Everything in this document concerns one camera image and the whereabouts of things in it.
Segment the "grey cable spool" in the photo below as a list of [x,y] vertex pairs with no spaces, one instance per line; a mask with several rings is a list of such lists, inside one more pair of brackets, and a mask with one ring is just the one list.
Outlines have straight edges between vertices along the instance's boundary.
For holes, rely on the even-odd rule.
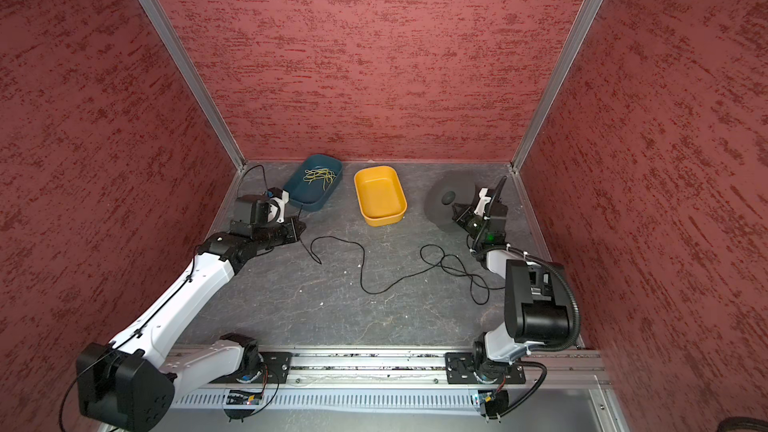
[[443,231],[465,229],[475,216],[481,188],[470,172],[449,171],[428,191],[424,213]]

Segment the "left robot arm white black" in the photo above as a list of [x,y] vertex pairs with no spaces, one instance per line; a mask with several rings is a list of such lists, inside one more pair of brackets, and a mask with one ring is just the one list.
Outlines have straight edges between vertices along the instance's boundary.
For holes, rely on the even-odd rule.
[[238,333],[177,359],[169,354],[206,303],[251,259],[300,240],[306,225],[291,216],[268,226],[234,226],[194,250],[178,279],[107,344],[89,344],[75,362],[82,416],[117,430],[149,431],[172,401],[220,377],[265,386],[269,369],[257,342]]

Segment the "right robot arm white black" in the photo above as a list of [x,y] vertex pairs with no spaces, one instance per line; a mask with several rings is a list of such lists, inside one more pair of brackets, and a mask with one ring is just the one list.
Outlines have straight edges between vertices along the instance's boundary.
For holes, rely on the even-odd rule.
[[506,240],[507,207],[501,202],[506,182],[502,177],[491,188],[477,188],[470,202],[452,205],[472,257],[504,279],[503,321],[473,345],[474,374],[486,384],[505,378],[509,367],[533,352],[575,346],[581,333],[581,313],[563,267]]

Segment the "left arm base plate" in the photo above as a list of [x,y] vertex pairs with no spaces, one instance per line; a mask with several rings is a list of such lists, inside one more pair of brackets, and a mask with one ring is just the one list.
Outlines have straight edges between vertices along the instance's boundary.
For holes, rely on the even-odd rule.
[[246,378],[254,379],[252,384],[261,384],[264,381],[264,373],[267,373],[268,384],[284,384],[291,369],[292,358],[291,352],[262,351],[259,353],[257,364],[249,371],[235,371],[214,379],[212,384],[248,385]]

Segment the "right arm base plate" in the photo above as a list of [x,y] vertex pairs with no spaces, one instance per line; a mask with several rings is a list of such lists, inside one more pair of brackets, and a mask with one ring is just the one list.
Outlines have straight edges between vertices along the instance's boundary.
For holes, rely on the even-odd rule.
[[476,361],[472,353],[448,352],[444,355],[449,384],[522,385],[526,382],[521,367],[489,360]]

